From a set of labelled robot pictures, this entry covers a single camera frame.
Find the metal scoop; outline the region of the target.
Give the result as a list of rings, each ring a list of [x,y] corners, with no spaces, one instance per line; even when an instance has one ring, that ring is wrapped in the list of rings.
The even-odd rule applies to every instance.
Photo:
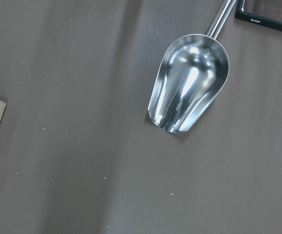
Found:
[[[204,34],[180,37],[166,50],[147,108],[157,127],[189,131],[227,82],[229,57],[217,38],[235,3],[222,1]]]

